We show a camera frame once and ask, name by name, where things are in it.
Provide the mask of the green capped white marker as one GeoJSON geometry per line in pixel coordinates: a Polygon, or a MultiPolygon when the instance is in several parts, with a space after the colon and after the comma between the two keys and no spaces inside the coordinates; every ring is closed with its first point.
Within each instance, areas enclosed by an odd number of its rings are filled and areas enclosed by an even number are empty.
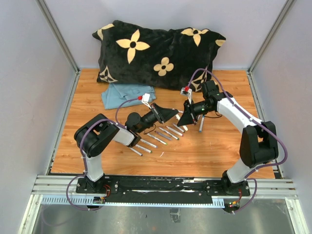
{"type": "Polygon", "coordinates": [[[152,150],[149,150],[149,149],[147,149],[147,148],[145,148],[145,147],[142,147],[142,146],[140,146],[140,145],[135,145],[135,147],[137,147],[137,148],[139,148],[139,149],[141,149],[141,150],[143,150],[143,151],[145,151],[145,152],[147,152],[147,153],[152,153],[153,151],[152,150]]]}

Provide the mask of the light blue capped marker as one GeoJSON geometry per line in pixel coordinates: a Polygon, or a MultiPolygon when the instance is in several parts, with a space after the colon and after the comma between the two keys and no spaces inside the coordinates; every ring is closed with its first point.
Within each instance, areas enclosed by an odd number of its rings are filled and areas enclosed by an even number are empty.
{"type": "Polygon", "coordinates": [[[152,144],[152,143],[150,143],[150,142],[148,142],[146,140],[141,139],[140,141],[143,142],[144,144],[147,144],[147,145],[153,147],[153,148],[158,148],[155,144],[152,144]]]}

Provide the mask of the sky blue capped marker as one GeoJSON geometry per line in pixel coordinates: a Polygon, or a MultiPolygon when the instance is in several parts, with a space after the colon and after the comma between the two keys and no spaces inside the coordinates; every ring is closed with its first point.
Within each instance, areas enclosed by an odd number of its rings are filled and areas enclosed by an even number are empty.
{"type": "Polygon", "coordinates": [[[201,133],[203,130],[203,124],[204,124],[204,119],[205,117],[202,115],[201,119],[200,119],[200,126],[199,126],[199,132],[201,133]]]}

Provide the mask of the grey marker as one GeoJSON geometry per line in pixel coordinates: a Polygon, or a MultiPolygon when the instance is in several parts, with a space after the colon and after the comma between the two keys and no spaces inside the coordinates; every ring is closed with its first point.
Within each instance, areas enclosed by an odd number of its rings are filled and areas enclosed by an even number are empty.
{"type": "Polygon", "coordinates": [[[158,134],[158,135],[160,135],[161,137],[163,137],[163,138],[165,138],[165,139],[167,139],[167,140],[172,140],[172,138],[171,137],[169,137],[169,136],[166,136],[165,134],[163,134],[163,133],[160,133],[160,132],[158,132],[158,131],[155,131],[155,133],[156,134],[158,134]]]}

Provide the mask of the blue capped white marker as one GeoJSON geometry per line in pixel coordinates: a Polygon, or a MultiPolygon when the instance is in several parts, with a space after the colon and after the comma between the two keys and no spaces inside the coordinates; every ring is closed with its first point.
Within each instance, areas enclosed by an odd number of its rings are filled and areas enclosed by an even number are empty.
{"type": "Polygon", "coordinates": [[[139,151],[137,151],[137,150],[135,150],[134,148],[129,148],[130,150],[132,150],[134,153],[136,153],[137,155],[139,155],[139,156],[143,156],[143,154],[142,153],[140,153],[139,151]]]}

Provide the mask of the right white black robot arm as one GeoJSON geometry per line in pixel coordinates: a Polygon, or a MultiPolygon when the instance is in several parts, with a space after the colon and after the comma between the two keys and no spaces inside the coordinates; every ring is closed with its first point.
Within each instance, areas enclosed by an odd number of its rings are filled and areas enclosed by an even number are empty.
{"type": "Polygon", "coordinates": [[[203,84],[204,100],[201,102],[193,102],[192,90],[188,86],[182,88],[180,93],[188,99],[183,103],[184,111],[178,126],[197,124],[200,115],[215,111],[229,120],[241,133],[240,158],[221,178],[221,190],[226,195],[234,194],[258,167],[265,166],[278,157],[275,125],[271,121],[263,122],[252,116],[214,81],[203,84]]]}

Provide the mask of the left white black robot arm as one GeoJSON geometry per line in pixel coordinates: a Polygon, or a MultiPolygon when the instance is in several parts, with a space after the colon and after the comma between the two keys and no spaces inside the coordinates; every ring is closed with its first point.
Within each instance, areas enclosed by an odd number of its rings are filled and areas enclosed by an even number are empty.
{"type": "Polygon", "coordinates": [[[125,126],[108,119],[103,114],[98,114],[89,122],[80,127],[74,134],[74,140],[80,149],[84,163],[84,174],[78,180],[83,191],[102,193],[109,185],[101,164],[101,154],[105,148],[115,141],[128,148],[133,148],[141,140],[140,133],[154,126],[169,121],[176,114],[177,109],[162,108],[152,103],[150,111],[141,116],[132,112],[128,115],[125,126]]]}

